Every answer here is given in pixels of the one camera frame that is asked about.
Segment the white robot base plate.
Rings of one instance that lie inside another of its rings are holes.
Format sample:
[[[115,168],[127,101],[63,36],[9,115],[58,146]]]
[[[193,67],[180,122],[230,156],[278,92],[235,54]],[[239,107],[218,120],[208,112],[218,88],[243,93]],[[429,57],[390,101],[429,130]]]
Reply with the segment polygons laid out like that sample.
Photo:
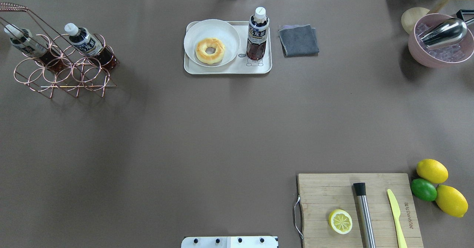
[[[181,248],[279,248],[276,236],[186,237]]]

